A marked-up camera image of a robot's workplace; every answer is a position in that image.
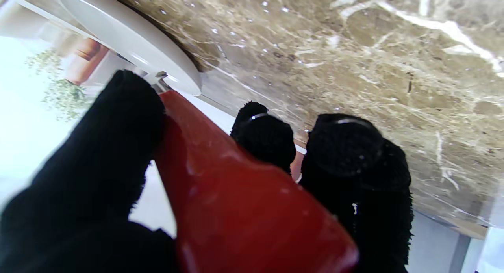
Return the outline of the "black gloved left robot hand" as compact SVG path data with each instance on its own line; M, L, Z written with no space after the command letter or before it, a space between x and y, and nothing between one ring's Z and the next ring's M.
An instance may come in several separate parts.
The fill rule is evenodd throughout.
M179 273L175 239L128 219L164 117L159 95L144 79L115 72L67 140L3 210L1 272ZM407 272L411 175L401 147L370 121L318 115L299 185L355 239L355 272Z

